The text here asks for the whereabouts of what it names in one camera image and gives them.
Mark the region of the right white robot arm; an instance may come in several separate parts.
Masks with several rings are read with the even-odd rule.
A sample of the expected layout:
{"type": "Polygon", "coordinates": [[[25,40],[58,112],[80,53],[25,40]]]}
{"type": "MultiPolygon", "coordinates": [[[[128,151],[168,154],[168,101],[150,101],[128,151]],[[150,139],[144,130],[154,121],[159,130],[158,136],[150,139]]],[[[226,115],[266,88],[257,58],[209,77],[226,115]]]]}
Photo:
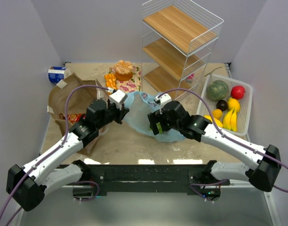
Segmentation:
{"type": "Polygon", "coordinates": [[[210,174],[216,180],[247,181],[255,188],[270,192],[281,169],[279,149],[274,145],[264,147],[243,140],[201,115],[190,115],[178,101],[171,101],[160,110],[148,114],[154,135],[174,129],[185,138],[202,142],[237,158],[239,163],[215,162],[210,174]]]}

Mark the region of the green melon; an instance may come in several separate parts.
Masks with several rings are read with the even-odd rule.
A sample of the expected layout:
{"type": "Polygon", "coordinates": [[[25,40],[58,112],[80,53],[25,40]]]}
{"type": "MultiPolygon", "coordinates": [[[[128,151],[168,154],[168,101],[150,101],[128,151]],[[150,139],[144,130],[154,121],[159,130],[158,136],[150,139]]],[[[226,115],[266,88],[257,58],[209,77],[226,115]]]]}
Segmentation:
{"type": "Polygon", "coordinates": [[[219,101],[227,97],[229,86],[222,80],[215,80],[206,89],[206,96],[212,101],[219,101]]]}

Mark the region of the green lime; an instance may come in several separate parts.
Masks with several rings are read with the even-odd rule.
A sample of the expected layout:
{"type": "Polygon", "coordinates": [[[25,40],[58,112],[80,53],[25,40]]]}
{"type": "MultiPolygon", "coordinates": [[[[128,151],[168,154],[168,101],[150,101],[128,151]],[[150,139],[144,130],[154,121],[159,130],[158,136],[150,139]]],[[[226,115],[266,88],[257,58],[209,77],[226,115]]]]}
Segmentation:
{"type": "Polygon", "coordinates": [[[158,122],[158,123],[156,124],[156,126],[157,126],[157,129],[158,129],[159,134],[162,134],[162,133],[163,133],[163,130],[162,130],[161,124],[158,122]]]}

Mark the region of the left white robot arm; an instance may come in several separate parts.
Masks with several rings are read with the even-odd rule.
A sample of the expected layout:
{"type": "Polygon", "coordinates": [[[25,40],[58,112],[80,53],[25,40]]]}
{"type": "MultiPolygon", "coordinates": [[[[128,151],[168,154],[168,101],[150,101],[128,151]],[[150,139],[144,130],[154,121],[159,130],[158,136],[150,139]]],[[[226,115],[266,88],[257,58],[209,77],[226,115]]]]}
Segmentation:
{"type": "Polygon", "coordinates": [[[99,136],[99,130],[115,121],[122,123],[129,112],[124,98],[109,97],[107,101],[94,100],[87,107],[84,118],[76,122],[53,147],[30,163],[8,170],[6,191],[25,210],[37,207],[51,187],[48,178],[52,171],[66,158],[82,150],[99,136]]]}

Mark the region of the brown paper grocery bag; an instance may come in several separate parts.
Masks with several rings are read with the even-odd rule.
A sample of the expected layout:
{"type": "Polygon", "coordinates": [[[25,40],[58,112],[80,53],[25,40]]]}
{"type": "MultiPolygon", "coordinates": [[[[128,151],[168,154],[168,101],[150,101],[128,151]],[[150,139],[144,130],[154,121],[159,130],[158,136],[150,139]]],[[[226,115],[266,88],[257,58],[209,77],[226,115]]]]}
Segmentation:
{"type": "MultiPolygon", "coordinates": [[[[61,80],[51,90],[48,98],[47,112],[58,125],[61,135],[65,135],[66,123],[60,115],[65,114],[65,104],[69,94],[81,85],[100,86],[98,80],[82,80],[75,73],[61,80]]],[[[81,88],[75,91],[68,101],[68,114],[85,114],[87,107],[97,99],[107,100],[108,94],[103,89],[81,88]]]]}

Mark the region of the red snack packet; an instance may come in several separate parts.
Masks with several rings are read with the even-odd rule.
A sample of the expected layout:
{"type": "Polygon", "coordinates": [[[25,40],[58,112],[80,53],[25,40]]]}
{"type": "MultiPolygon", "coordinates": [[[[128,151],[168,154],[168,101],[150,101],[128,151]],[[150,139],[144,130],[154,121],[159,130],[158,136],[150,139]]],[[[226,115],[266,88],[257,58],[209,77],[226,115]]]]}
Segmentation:
{"type": "Polygon", "coordinates": [[[86,117],[85,117],[85,114],[82,114],[82,113],[68,114],[67,117],[63,113],[60,113],[59,118],[63,121],[66,121],[66,119],[68,119],[69,123],[75,124],[79,120],[85,119],[86,117]]]}

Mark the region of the dark avocado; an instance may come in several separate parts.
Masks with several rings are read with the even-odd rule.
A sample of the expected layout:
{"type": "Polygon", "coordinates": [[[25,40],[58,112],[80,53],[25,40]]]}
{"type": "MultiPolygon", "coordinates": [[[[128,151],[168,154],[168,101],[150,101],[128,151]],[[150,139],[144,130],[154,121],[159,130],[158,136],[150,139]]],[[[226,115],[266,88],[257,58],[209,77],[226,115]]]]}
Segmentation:
{"type": "Polygon", "coordinates": [[[228,103],[225,100],[219,100],[216,103],[216,108],[220,109],[222,112],[226,111],[229,107],[228,107],[228,103]]]}

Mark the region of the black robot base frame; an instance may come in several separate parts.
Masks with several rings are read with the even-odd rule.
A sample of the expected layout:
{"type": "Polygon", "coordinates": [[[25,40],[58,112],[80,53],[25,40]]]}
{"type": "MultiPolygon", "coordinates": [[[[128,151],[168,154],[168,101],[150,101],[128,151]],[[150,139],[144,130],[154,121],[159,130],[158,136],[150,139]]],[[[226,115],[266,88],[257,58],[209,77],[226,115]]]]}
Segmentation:
{"type": "Polygon", "coordinates": [[[201,194],[216,201],[221,195],[218,180],[211,174],[214,161],[198,165],[85,165],[79,185],[73,186],[74,198],[117,193],[201,194]]]}

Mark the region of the blue plastic bag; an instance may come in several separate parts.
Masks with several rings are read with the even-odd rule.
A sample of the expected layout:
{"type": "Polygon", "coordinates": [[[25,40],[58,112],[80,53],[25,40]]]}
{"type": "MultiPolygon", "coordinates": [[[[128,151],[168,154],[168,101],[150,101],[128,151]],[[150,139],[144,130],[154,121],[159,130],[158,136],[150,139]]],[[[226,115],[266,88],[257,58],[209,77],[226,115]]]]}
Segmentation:
{"type": "Polygon", "coordinates": [[[130,111],[124,117],[127,124],[138,133],[153,137],[161,143],[172,143],[183,141],[185,137],[180,132],[173,129],[154,135],[150,129],[148,114],[159,110],[160,105],[154,101],[154,96],[142,91],[135,91],[127,94],[124,106],[130,111]]]}

